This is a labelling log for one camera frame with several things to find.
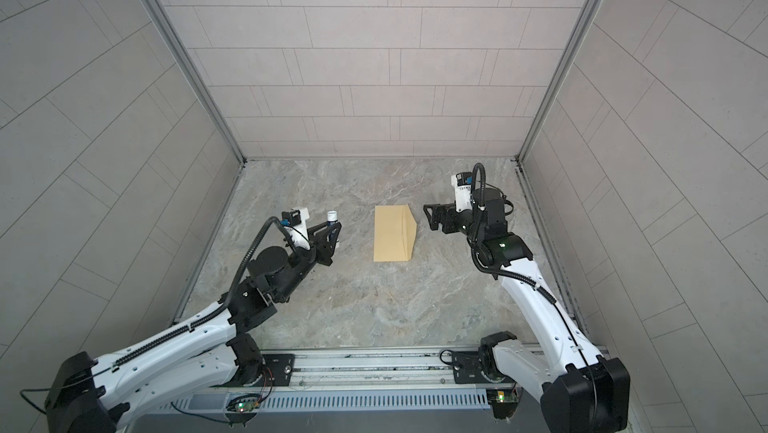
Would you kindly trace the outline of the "tan kraft envelope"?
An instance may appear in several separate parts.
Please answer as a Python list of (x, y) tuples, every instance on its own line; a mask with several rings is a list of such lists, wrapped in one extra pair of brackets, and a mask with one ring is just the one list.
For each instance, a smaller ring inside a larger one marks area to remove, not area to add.
[(417, 222), (408, 205), (375, 207), (374, 262), (406, 262), (413, 255)]

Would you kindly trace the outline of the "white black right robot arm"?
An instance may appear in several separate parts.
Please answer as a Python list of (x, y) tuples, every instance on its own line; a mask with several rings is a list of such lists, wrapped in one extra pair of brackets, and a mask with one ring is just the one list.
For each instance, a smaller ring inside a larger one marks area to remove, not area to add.
[(509, 231), (514, 206), (486, 181), (483, 164), (452, 176), (455, 200), (427, 204), (431, 230), (462, 233), (476, 269), (500, 282), (532, 328), (537, 356), (508, 332), (482, 339), (483, 374), (510, 378), (540, 405), (552, 432), (619, 432), (628, 425), (630, 374), (618, 358), (607, 359), (561, 307), (524, 240)]

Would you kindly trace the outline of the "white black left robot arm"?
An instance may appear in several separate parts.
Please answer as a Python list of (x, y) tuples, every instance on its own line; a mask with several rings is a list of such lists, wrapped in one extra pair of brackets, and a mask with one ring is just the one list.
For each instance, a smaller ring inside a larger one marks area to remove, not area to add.
[(250, 386), (268, 367), (251, 330), (277, 312), (314, 266), (329, 266), (342, 225), (315, 226), (305, 208), (268, 218), (222, 297), (129, 347), (60, 366), (44, 402), (51, 432), (116, 432), (157, 407), (208, 387)]

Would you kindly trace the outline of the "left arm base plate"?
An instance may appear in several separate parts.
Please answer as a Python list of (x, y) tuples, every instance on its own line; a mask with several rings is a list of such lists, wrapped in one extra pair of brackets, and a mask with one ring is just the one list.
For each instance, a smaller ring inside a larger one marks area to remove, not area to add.
[(296, 356), (294, 354), (266, 354), (258, 368), (248, 367), (244, 373), (238, 369), (227, 387), (269, 388), (290, 384)]

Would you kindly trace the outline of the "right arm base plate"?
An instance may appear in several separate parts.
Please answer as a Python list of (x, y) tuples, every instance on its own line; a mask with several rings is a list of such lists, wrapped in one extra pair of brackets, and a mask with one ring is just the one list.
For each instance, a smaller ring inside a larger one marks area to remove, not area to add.
[(456, 384), (511, 384), (513, 380), (493, 370), (478, 351), (444, 350), (440, 360), (450, 367)]

